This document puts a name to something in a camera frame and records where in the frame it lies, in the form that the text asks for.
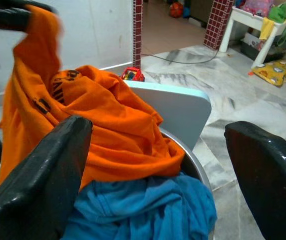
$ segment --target red ball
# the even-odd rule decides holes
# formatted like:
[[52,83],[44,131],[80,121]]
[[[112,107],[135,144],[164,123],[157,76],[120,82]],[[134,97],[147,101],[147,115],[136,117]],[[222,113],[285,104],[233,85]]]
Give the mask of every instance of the red ball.
[[179,2],[174,2],[170,7],[169,7],[169,15],[173,18],[179,18],[180,16],[183,15],[183,5],[180,4]]

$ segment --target white plastic table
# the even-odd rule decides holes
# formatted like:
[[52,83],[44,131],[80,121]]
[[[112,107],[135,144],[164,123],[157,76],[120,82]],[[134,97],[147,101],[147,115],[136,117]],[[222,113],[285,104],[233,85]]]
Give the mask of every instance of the white plastic table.
[[[225,53],[227,51],[228,41],[229,41],[229,38],[230,38],[230,35],[232,32],[232,28],[233,28],[233,24],[235,21],[260,31],[261,27],[262,27],[262,23],[263,23],[263,18],[260,16],[257,16],[257,15],[253,15],[249,12],[243,11],[241,9],[238,9],[236,7],[233,7],[231,16],[229,18],[229,21],[228,21],[228,24],[227,24],[227,27],[226,27],[226,30],[224,33],[224,37],[223,37],[221,46],[219,48],[220,52]],[[252,65],[252,68],[256,67],[257,65],[260,65],[264,62],[266,55],[267,55],[269,49],[271,48],[275,37],[278,35],[281,35],[283,33],[285,27],[286,27],[286,23],[274,23],[274,28],[271,32],[271,35],[266,40],[264,46],[262,47],[259,54],[257,55],[253,65]]]

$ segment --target orange cloth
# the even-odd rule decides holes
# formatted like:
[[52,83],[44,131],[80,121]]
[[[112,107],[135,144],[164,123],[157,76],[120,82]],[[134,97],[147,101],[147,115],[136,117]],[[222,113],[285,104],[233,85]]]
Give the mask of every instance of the orange cloth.
[[58,20],[43,9],[30,10],[28,34],[14,48],[15,66],[5,92],[0,184],[70,115],[94,125],[81,188],[91,180],[178,174],[184,151],[162,137],[161,116],[112,73],[91,66],[57,73]]

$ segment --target green bag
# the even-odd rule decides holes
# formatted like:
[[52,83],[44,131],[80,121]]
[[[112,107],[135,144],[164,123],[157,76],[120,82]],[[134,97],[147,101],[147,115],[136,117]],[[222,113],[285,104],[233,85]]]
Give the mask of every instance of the green bag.
[[[286,2],[278,6],[274,6],[268,13],[268,18],[278,24],[286,21]],[[281,46],[286,42],[286,28],[284,29],[281,37],[277,41],[277,46]]]

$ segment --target red tiled pillar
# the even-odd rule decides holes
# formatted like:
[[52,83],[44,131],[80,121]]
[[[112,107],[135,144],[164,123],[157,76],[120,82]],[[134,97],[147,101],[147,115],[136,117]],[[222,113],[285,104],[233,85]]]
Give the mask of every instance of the red tiled pillar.
[[214,0],[203,43],[205,46],[219,49],[233,3],[234,0]]
[[133,66],[140,68],[142,51],[143,0],[133,0]]

